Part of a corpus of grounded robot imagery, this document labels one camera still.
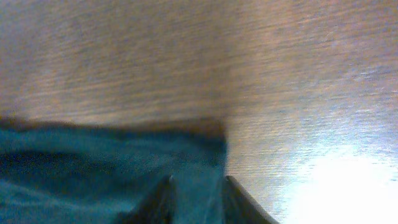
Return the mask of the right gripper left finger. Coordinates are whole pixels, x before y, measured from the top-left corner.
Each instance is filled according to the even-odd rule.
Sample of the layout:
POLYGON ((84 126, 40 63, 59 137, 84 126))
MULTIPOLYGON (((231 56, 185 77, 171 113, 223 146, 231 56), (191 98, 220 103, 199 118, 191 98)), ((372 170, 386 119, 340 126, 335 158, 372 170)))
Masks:
POLYGON ((175 215, 175 184, 173 177, 164 177, 139 206, 120 215, 120 224, 172 224, 175 215))

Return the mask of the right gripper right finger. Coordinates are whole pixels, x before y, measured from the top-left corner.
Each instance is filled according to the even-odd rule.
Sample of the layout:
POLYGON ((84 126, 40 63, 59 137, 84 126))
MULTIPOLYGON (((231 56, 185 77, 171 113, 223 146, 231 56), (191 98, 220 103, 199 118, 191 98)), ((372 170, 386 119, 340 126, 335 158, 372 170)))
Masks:
POLYGON ((279 224, 233 176, 223 180, 222 201, 224 224, 279 224))

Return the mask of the black t-shirt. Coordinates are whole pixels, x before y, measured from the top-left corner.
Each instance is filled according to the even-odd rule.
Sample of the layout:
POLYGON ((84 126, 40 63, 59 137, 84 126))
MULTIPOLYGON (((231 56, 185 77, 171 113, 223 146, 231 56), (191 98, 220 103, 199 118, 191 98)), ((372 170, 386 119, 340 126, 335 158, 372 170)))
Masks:
POLYGON ((126 223, 149 218, 222 223, 223 138, 1 123, 2 223, 126 223))

